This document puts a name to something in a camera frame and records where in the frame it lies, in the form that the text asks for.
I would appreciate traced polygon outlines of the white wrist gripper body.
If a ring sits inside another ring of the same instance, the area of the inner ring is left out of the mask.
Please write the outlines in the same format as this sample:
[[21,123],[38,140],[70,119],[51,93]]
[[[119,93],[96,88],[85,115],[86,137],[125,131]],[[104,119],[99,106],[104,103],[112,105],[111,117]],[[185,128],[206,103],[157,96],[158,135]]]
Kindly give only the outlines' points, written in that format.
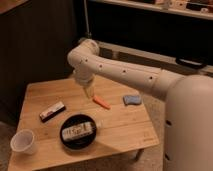
[[94,81],[94,74],[89,71],[75,70],[73,77],[75,81],[83,87],[90,86]]

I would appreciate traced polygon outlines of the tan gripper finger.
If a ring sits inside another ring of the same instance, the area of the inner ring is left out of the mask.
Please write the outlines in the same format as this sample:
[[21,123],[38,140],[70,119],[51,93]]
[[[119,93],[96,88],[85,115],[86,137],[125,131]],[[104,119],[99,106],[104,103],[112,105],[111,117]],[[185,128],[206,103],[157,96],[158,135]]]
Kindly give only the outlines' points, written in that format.
[[93,85],[85,86],[83,88],[83,90],[84,90],[84,93],[85,93],[87,98],[92,98],[95,95],[95,91],[94,91],[94,86]]

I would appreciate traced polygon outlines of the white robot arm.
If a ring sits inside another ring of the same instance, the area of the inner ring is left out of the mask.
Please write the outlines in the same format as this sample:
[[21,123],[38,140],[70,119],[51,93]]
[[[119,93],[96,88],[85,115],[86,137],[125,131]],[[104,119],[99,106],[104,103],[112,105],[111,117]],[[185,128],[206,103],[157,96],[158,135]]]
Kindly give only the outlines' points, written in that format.
[[74,78],[88,86],[96,75],[165,102],[163,171],[213,171],[213,78],[103,58],[92,39],[67,56]]

